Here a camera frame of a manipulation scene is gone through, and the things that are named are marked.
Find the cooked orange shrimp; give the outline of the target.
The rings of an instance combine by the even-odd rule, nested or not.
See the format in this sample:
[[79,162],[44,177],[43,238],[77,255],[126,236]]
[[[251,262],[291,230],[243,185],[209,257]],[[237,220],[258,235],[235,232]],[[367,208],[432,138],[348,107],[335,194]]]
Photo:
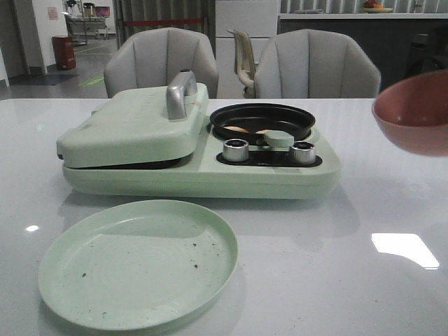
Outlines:
[[250,131],[248,129],[245,129],[243,127],[238,127],[238,126],[224,126],[224,128],[226,130],[231,130],[231,131],[235,131],[235,132],[242,132],[242,133],[247,133],[247,134],[265,134],[266,132],[272,130],[272,129],[260,129],[258,131]]

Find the light green round plate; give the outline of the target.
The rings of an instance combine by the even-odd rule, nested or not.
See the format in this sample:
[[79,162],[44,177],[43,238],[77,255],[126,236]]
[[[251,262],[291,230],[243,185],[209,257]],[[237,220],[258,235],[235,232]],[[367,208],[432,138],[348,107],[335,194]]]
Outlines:
[[221,294],[237,238],[217,213],[170,199],[115,206],[78,222],[45,253],[43,301],[76,325],[164,330],[193,320]]

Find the beige office chair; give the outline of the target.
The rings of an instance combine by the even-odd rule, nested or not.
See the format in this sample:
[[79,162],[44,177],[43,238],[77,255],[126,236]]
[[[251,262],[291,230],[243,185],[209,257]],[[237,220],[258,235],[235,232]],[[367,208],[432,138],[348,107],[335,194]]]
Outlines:
[[256,63],[254,61],[253,48],[249,35],[240,29],[229,29],[228,32],[234,37],[234,72],[244,86],[243,97],[255,99],[256,87],[254,78],[256,74]]

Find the red trash bin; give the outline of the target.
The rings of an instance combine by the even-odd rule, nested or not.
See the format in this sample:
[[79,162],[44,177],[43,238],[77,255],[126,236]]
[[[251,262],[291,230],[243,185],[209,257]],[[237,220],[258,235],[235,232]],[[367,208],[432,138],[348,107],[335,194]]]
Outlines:
[[58,70],[70,70],[76,67],[73,40],[71,36],[53,36],[52,46]]

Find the silver control knob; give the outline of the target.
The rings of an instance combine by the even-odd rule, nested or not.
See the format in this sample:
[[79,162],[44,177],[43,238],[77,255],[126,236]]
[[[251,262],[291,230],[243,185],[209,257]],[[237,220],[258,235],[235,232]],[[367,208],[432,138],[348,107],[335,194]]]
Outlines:
[[249,143],[244,139],[228,139],[223,143],[223,158],[229,162],[249,159]]
[[289,160],[297,165],[310,165],[316,161],[314,144],[306,141],[296,141],[288,149]]

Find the left grey upholstered chair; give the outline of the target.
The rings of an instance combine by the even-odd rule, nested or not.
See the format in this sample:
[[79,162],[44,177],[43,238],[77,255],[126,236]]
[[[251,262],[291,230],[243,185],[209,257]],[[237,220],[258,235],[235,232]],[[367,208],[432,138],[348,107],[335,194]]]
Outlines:
[[206,85],[210,98],[217,97],[218,67],[205,34],[173,27],[142,31],[130,36],[106,64],[106,93],[112,98],[123,90],[167,86],[184,69]]

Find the grey upholstered chair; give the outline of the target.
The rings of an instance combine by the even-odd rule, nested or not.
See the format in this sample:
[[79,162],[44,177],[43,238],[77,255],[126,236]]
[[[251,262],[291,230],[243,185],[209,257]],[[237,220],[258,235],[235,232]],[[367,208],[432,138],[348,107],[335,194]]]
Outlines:
[[206,85],[210,98],[217,97],[218,67],[205,34],[173,27],[142,31],[130,36],[106,64],[106,93],[112,98],[123,90],[167,86],[184,69]]
[[262,99],[373,98],[382,75],[350,36],[300,29],[265,45],[255,72]]

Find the right grey upholstered chair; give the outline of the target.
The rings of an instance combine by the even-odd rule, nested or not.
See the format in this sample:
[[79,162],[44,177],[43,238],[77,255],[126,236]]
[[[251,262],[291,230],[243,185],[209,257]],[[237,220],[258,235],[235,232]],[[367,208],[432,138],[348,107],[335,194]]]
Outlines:
[[262,99],[373,98],[382,75],[350,36],[300,29],[265,45],[255,72]]

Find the left silver control knob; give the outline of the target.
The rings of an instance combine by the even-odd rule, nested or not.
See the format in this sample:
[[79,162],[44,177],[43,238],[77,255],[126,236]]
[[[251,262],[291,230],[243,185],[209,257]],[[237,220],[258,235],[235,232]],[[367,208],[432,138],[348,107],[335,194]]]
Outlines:
[[249,159],[249,143],[244,139],[228,139],[223,143],[223,158],[229,162]]

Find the white cabinet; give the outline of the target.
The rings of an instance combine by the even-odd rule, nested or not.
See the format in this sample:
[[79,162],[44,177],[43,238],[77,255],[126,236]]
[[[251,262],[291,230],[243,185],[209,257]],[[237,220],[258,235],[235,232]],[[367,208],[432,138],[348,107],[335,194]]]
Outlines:
[[217,1],[216,62],[219,99],[241,99],[244,86],[235,74],[235,40],[229,32],[240,29],[251,39],[253,57],[259,62],[268,39],[277,34],[278,1]]

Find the green sandwich maker lid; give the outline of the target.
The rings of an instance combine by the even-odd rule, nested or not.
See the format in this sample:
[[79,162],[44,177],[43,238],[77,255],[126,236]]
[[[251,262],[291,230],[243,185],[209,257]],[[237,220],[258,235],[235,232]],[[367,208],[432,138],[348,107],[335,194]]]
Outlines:
[[209,93],[194,73],[178,73],[168,86],[116,94],[56,143],[73,169],[116,168],[170,162],[197,146]]

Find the pink plastic bowl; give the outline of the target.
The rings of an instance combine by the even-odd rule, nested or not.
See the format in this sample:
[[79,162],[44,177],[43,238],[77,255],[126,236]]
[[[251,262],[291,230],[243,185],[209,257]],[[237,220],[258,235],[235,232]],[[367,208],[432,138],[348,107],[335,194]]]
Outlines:
[[397,147],[425,156],[447,155],[447,70],[406,78],[383,90],[372,114]]

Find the black round frying pan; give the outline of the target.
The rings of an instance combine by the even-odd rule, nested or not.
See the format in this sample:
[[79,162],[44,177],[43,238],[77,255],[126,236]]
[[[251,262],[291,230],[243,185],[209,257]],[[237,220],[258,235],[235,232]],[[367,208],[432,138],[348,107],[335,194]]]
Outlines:
[[306,139],[311,134],[315,117],[308,111],[282,104],[245,103],[225,106],[210,115],[213,133],[222,139],[244,139],[251,145],[260,144],[262,134],[247,134],[227,130],[224,126],[238,126],[250,131],[280,130],[294,140]]

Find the green breakfast maker base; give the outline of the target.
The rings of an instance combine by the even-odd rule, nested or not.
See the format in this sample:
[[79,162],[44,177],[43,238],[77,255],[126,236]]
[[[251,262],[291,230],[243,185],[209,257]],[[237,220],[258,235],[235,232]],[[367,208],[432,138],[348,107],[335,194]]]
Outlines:
[[295,164],[289,151],[252,147],[247,162],[226,162],[223,142],[204,121],[195,152],[165,169],[74,168],[63,175],[76,190],[97,195],[221,197],[301,200],[321,197],[338,183],[341,164],[316,128],[305,140],[315,146],[314,163]]

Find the fruit bowl on counter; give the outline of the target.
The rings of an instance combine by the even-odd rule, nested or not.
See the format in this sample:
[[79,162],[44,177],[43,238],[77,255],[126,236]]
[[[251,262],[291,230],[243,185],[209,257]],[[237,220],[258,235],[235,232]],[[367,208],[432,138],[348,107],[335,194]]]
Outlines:
[[377,2],[376,0],[367,0],[365,1],[361,9],[365,13],[390,13],[393,8],[384,7],[382,4]]

